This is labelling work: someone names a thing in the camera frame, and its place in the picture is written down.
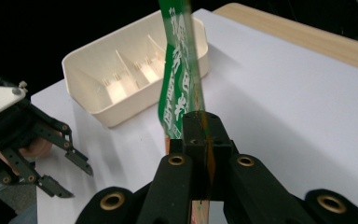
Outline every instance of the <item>white plastic bin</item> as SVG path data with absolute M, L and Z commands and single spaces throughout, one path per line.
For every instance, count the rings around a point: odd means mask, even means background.
M 203 23 L 193 18 L 200 74 L 208 72 Z M 106 127 L 114 127 L 159 100 L 167 39 L 157 11 L 66 55 L 68 93 Z

